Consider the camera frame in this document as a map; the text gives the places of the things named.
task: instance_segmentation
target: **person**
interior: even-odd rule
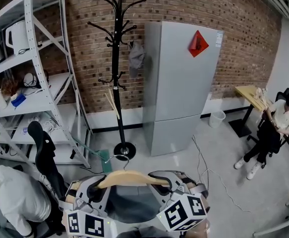
[[[28,221],[43,222],[54,217],[42,185],[31,176],[5,166],[0,166],[0,210],[22,236],[30,238],[34,237],[34,231]]]
[[[248,180],[253,179],[261,168],[269,151],[280,150],[281,137],[289,135],[289,93],[286,95],[286,100],[278,100],[272,104],[266,110],[266,114],[269,120],[266,120],[259,128],[259,142],[234,165],[235,169],[240,169],[251,158],[258,155],[256,164],[247,175]]]

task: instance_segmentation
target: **freezer door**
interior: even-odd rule
[[[188,47],[199,30],[209,47],[193,57]],[[219,57],[221,39],[211,28],[162,22],[160,67],[155,121],[200,114]]]
[[[154,122],[151,156],[184,150],[194,134],[200,115]]]

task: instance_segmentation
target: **white metal shelving unit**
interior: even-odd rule
[[[62,30],[62,36],[56,38],[33,15],[34,12],[53,4],[59,4]],[[27,95],[26,100],[17,108],[11,102],[8,102],[5,109],[0,109],[0,143],[8,144],[15,152],[15,154],[3,153],[0,150],[0,158],[25,161],[33,166],[32,163],[35,162],[36,156],[35,142],[27,132],[23,132],[23,129],[28,126],[29,118],[39,116],[41,124],[51,118],[58,124],[50,134],[56,146],[55,162],[57,164],[84,164],[85,167],[89,168],[88,152],[82,146],[76,144],[74,140],[78,139],[89,145],[92,129],[86,117],[73,71],[67,36],[65,0],[13,0],[0,10],[0,31],[23,18],[26,22],[30,50],[21,55],[12,55],[1,62],[0,73],[31,60],[42,91]],[[35,27],[39,28],[48,37],[48,40],[44,41],[40,47],[38,47],[36,40]],[[56,45],[64,53],[68,72],[50,76],[49,82],[47,82],[39,51],[51,44]],[[72,84],[75,91],[76,103],[58,105],[70,84]],[[33,92],[33,89],[27,89],[24,94],[31,92]],[[6,118],[5,121],[18,117],[15,119],[17,125],[14,132],[8,130],[1,122],[3,117]],[[72,153],[75,153],[73,159],[70,158]]]

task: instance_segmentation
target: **black coat rack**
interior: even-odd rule
[[[140,2],[144,2],[146,0],[140,0],[137,2],[133,2],[131,4],[129,4],[124,10],[122,10],[122,0],[118,0],[118,2],[116,0],[105,0],[108,3],[110,3],[112,5],[112,7],[115,10],[115,32],[114,32],[114,36],[112,36],[112,34],[106,30],[105,28],[102,28],[100,26],[97,26],[94,23],[88,22],[89,25],[92,25],[94,27],[97,27],[103,31],[105,31],[110,38],[106,37],[105,39],[107,41],[109,41],[111,44],[107,44],[107,47],[112,47],[113,48],[113,60],[112,60],[112,77],[110,81],[106,81],[106,80],[101,80],[98,79],[99,82],[103,82],[103,83],[111,83],[112,81],[114,82],[114,86],[113,86],[113,92],[114,92],[114,101],[115,101],[115,105],[116,105],[116,109],[119,113],[120,119],[117,118],[118,121],[118,126],[119,126],[119,134],[120,134],[120,139],[121,139],[121,143],[119,143],[118,145],[116,145],[115,149],[114,149],[114,154],[115,155],[125,155],[127,156],[129,159],[132,159],[135,155],[136,149],[135,146],[129,142],[125,141],[124,138],[124,131],[123,131],[123,123],[122,123],[122,116],[121,116],[121,106],[120,106],[120,96],[119,96],[119,87],[121,87],[123,90],[126,90],[125,86],[122,86],[119,84],[119,79],[120,77],[125,73],[124,71],[121,71],[119,74],[119,47],[120,47],[120,43],[127,45],[127,43],[124,43],[121,40],[121,37],[133,30],[136,29],[136,25],[131,26],[130,28],[124,30],[124,28],[126,27],[126,25],[130,22],[129,20],[127,20],[124,25],[122,25],[123,23],[123,16],[125,14],[125,12],[133,5],[140,3]],[[127,158],[124,157],[117,157],[119,160],[122,161],[126,161]]]

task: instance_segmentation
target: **woman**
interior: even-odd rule
[[[286,95],[286,100],[278,100],[271,105],[266,114],[269,120],[265,121],[258,131],[259,142],[234,165],[235,169],[239,169],[258,154],[256,164],[247,175],[248,180],[253,179],[269,151],[273,149],[274,152],[279,152],[282,136],[289,135],[289,94]]]

